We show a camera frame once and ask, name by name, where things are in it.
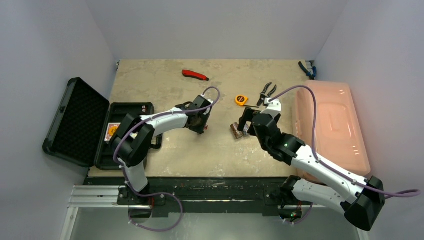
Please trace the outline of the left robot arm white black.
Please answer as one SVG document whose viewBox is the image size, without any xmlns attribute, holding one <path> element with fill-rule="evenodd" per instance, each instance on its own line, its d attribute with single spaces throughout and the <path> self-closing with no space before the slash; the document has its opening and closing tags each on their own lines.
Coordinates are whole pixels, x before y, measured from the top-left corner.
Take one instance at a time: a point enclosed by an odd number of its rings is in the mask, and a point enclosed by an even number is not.
<svg viewBox="0 0 424 240">
<path fill-rule="evenodd" d="M 131 189 L 129 197 L 138 205 L 146 203 L 149 183 L 144 161 L 152 140 L 176 129 L 188 129 L 203 134 L 215 101 L 198 95 L 194 101 L 176 105 L 172 109 L 152 114 L 127 114 L 108 142 L 113 160 L 122 169 L 125 183 Z"/>
</svg>

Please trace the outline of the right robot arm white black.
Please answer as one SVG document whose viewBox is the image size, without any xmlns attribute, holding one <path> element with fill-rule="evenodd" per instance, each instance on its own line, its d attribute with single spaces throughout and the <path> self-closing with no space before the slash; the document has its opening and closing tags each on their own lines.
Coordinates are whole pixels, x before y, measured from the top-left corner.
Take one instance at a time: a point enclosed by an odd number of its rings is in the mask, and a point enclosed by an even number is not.
<svg viewBox="0 0 424 240">
<path fill-rule="evenodd" d="M 311 146 L 298 137 L 283 133 L 277 126 L 280 116 L 246 108 L 239 118 L 239 129 L 247 122 L 248 134 L 257 137 L 261 148 L 279 162 L 301 169 L 322 184 L 290 176 L 280 196 L 288 204 L 306 201 L 333 209 L 358 229 L 370 231 L 384 207 L 383 182 L 349 172 L 321 155 L 314 156 Z"/>
</svg>

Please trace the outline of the brown black poker chip stack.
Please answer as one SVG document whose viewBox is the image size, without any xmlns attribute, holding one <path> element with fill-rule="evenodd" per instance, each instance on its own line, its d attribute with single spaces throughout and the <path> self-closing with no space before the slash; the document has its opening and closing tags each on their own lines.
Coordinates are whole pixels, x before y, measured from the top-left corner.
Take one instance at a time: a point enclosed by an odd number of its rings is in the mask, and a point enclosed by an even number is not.
<svg viewBox="0 0 424 240">
<path fill-rule="evenodd" d="M 230 125 L 230 130 L 236 140 L 241 139 L 244 136 L 243 132 L 238 130 L 238 127 L 239 124 L 237 122 L 234 122 Z"/>
</svg>

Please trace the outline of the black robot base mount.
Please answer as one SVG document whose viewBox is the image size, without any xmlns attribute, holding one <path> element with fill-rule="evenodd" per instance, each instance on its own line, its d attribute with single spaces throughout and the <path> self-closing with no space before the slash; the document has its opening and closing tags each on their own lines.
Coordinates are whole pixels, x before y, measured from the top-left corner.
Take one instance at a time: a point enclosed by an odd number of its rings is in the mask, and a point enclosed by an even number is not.
<svg viewBox="0 0 424 240">
<path fill-rule="evenodd" d="M 131 209 L 146 207 L 149 214 L 166 218 L 170 213 L 260 214 L 297 221 L 310 203 L 283 193 L 285 177 L 148 177 L 141 196 L 133 193 L 123 177 L 87 177 L 83 185 L 116 187 L 113 205 Z"/>
</svg>

